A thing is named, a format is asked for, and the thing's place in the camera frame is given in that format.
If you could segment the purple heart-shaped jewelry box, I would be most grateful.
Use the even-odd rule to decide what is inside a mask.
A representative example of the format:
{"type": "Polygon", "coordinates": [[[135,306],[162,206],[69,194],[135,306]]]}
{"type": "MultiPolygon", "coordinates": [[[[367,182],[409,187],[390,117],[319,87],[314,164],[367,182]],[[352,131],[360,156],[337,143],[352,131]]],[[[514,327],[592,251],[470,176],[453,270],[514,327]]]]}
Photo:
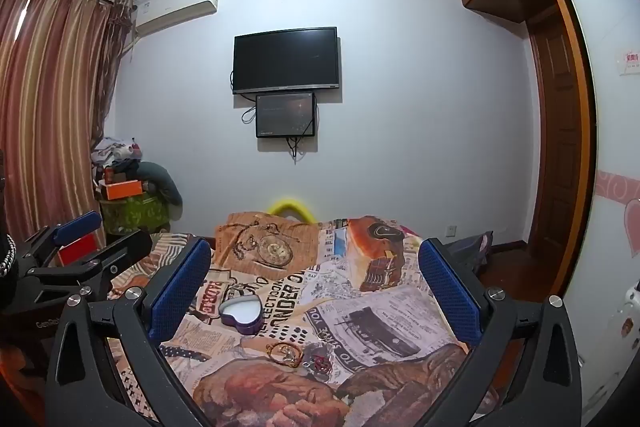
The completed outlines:
{"type": "Polygon", "coordinates": [[[234,297],[221,303],[222,324],[233,327],[239,334],[257,335],[264,325],[264,307],[257,295],[234,297]]]}

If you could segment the beaded charm jewelry piece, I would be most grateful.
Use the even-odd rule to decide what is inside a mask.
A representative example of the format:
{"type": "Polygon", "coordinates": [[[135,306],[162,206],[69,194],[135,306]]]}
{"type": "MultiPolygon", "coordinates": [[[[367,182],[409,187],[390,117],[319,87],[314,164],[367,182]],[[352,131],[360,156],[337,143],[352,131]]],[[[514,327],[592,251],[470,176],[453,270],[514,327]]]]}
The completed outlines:
{"type": "Polygon", "coordinates": [[[308,346],[303,355],[303,367],[317,379],[327,381],[333,373],[329,350],[325,347],[308,346]]]}

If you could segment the red and white box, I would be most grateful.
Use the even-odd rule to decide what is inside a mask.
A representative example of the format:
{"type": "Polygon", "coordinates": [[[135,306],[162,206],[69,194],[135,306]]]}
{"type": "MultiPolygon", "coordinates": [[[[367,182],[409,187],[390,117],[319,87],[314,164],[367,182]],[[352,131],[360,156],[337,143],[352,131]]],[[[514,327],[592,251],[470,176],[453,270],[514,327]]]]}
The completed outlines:
{"type": "Polygon", "coordinates": [[[82,236],[80,239],[76,239],[70,245],[61,247],[56,254],[56,259],[58,259],[58,264],[61,267],[65,267],[65,265],[71,265],[73,262],[85,258],[97,250],[96,233],[92,232],[82,236]]]}

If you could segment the orange shoe box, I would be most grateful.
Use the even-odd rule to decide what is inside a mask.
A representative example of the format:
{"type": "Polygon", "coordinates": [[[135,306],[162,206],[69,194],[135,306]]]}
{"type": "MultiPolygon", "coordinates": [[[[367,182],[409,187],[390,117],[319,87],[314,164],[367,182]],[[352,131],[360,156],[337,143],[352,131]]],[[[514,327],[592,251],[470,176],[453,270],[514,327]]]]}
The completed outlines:
{"type": "Polygon", "coordinates": [[[142,193],[143,187],[140,180],[105,184],[104,187],[102,187],[102,196],[106,200],[124,199],[132,196],[138,196],[142,193]]]}

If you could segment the green patterned storage box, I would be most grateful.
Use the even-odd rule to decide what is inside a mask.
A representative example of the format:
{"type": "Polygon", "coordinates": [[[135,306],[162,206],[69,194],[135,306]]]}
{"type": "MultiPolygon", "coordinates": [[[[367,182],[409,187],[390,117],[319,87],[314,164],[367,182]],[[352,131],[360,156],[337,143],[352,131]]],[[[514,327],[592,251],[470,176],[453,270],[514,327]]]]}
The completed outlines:
{"type": "Polygon", "coordinates": [[[169,209],[163,199],[143,193],[123,199],[101,200],[107,234],[127,235],[137,230],[155,233],[170,229],[169,209]]]}

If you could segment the pile of clothes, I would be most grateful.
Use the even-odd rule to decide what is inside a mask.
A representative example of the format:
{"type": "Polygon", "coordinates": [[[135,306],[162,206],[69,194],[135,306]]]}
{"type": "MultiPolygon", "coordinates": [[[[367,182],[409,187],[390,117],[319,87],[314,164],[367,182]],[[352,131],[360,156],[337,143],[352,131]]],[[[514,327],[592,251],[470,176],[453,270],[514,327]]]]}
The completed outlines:
{"type": "Polygon", "coordinates": [[[122,174],[124,180],[133,180],[141,161],[142,150],[134,139],[119,140],[106,136],[91,153],[93,179],[98,182],[110,169],[113,176],[122,174]]]}

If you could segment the dark green stuffed pillow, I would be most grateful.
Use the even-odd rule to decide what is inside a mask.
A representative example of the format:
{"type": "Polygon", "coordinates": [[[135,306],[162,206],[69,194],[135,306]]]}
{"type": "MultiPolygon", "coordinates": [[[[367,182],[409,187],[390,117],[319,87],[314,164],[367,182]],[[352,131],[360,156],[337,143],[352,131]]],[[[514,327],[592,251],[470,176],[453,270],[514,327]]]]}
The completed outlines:
{"type": "Polygon", "coordinates": [[[140,181],[153,184],[155,192],[160,194],[169,205],[182,206],[182,196],[167,169],[152,161],[141,161],[137,176],[140,181]]]}

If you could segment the dark bag on floor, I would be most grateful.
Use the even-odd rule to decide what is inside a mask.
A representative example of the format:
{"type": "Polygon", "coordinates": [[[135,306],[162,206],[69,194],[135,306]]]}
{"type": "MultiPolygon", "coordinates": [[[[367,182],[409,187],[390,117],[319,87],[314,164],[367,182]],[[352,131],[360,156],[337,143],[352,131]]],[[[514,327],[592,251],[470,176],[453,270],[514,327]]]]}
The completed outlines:
{"type": "Polygon", "coordinates": [[[487,265],[493,240],[494,232],[487,231],[449,243],[446,248],[454,260],[477,274],[484,265],[487,265]]]}

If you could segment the red striped curtain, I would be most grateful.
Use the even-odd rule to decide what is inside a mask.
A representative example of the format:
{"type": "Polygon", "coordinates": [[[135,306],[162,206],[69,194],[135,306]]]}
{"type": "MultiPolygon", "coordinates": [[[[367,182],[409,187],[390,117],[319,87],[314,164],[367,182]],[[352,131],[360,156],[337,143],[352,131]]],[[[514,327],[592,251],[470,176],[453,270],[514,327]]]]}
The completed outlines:
{"type": "Polygon", "coordinates": [[[102,140],[130,0],[1,0],[6,225],[21,242],[96,209],[102,140]]]}

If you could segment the printed newspaper pattern blanket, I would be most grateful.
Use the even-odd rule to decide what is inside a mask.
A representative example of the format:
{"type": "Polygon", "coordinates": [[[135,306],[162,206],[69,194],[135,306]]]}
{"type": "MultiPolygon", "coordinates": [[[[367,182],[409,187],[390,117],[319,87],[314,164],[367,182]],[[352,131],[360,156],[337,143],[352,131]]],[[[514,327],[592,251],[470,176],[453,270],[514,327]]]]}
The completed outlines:
{"type": "Polygon", "coordinates": [[[215,426],[411,426],[469,353],[419,269],[421,239],[375,216],[321,223],[232,213],[160,353],[215,426]],[[221,323],[224,301],[257,295],[257,335],[221,323]],[[303,367],[329,350],[326,381],[303,367]]]}

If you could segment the yellow curved tube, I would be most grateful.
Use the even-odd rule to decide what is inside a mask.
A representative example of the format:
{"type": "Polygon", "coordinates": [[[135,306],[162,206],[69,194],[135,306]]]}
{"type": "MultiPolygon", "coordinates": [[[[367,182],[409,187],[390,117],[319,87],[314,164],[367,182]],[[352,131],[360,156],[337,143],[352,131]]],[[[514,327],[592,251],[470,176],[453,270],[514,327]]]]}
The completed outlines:
{"type": "Polygon", "coordinates": [[[316,218],[301,202],[292,198],[282,198],[269,207],[267,212],[273,216],[295,216],[300,222],[314,223],[316,218]]]}

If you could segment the white wall socket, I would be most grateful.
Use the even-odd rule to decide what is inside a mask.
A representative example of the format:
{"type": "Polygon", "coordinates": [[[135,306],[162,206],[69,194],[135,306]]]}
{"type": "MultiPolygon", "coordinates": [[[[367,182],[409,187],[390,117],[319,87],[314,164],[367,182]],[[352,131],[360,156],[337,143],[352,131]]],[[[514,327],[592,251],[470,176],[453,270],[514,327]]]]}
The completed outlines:
{"type": "Polygon", "coordinates": [[[457,227],[455,225],[448,225],[446,228],[446,237],[454,237],[457,235],[457,227]]]}

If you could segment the small black wall monitor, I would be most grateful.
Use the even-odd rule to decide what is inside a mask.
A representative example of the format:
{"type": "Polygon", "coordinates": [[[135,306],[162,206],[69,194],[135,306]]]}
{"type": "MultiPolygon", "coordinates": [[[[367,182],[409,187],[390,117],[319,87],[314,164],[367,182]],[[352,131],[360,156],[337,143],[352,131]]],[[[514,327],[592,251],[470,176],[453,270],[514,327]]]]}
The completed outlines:
{"type": "Polygon", "coordinates": [[[303,138],[316,134],[316,97],[312,92],[261,94],[256,98],[258,139],[303,138]]]}

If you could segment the white wall air conditioner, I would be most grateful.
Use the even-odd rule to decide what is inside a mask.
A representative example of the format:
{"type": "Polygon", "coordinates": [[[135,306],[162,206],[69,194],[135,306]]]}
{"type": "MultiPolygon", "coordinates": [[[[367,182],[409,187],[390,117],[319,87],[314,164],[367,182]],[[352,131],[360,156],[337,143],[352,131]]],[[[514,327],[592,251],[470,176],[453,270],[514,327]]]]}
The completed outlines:
{"type": "Polygon", "coordinates": [[[154,32],[217,12],[218,0],[146,0],[138,5],[136,35],[154,32]]]}

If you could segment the large black wall television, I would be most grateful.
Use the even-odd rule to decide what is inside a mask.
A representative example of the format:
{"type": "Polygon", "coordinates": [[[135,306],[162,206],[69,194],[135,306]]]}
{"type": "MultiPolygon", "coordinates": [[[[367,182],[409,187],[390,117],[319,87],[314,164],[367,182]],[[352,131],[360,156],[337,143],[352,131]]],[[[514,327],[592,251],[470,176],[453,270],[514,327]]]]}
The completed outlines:
{"type": "Polygon", "coordinates": [[[265,31],[233,41],[234,94],[337,89],[340,69],[336,27],[265,31]]]}

